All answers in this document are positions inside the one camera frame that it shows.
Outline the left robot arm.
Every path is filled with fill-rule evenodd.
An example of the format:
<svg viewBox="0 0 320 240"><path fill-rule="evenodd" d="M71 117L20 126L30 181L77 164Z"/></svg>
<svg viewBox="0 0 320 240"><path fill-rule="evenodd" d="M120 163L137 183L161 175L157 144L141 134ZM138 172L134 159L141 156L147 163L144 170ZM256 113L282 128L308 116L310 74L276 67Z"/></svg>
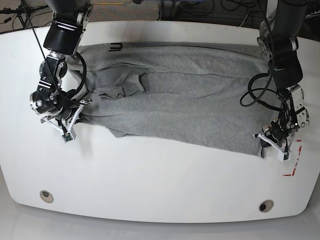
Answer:
<svg viewBox="0 0 320 240"><path fill-rule="evenodd" d="M263 17L257 43L268 72L253 76L245 95L253 100L248 107L258 103L278 112L278 117L253 137L260 140L263 149L275 148L281 162L291 159L295 133L310 122L299 84L303 71L297 54L297 35L312 3L311 0L279 0L275 10L267 15L260 2L255 1Z"/></svg>

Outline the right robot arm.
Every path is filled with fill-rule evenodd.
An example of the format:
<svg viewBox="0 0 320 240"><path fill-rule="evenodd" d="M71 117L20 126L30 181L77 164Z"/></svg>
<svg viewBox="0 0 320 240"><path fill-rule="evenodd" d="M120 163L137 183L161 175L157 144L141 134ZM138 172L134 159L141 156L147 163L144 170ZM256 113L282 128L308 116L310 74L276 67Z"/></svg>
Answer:
<svg viewBox="0 0 320 240"><path fill-rule="evenodd" d="M62 139L69 142L76 138L73 127L79 122L80 113L92 103L91 99L84 99L87 65L77 49L94 6L89 0L48 0L46 3L53 14L40 49L47 49L49 53L40 65L40 80L36 91L30 95L30 107L38 115L43 115L42 123L58 130ZM80 61L82 72L77 88L63 91L62 78L68 71L68 56Z"/></svg>

